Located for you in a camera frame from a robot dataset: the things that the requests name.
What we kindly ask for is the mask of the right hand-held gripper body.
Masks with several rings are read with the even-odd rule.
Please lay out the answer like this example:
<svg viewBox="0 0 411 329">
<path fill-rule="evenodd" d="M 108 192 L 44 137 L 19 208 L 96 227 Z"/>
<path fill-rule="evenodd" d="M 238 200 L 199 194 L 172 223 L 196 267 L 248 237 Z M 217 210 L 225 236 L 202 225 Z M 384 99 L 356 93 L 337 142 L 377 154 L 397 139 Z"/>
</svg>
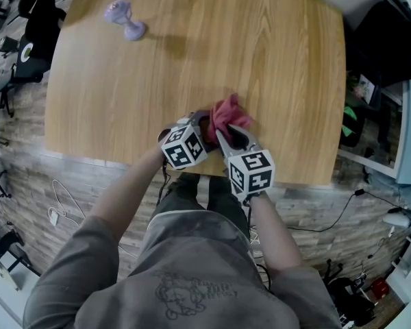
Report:
<svg viewBox="0 0 411 329">
<path fill-rule="evenodd" d="M 244 199 L 273 186 L 275 164 L 269 150 L 257 143 L 248 144 L 246 149 L 235 149 L 225 144 L 222 152 L 235 196 Z"/>
</svg>

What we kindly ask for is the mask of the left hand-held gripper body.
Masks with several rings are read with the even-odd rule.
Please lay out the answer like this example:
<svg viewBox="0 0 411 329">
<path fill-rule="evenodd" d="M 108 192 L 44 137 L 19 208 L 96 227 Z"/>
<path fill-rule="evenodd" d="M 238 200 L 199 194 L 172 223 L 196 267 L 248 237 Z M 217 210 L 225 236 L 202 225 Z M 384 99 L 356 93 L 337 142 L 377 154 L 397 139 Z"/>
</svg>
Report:
<svg viewBox="0 0 411 329">
<path fill-rule="evenodd" d="M 201 123 L 207 120 L 208 116 L 180 118 L 159 133 L 158 142 L 172 168 L 193 167 L 208 158 L 201 133 Z"/>
</svg>

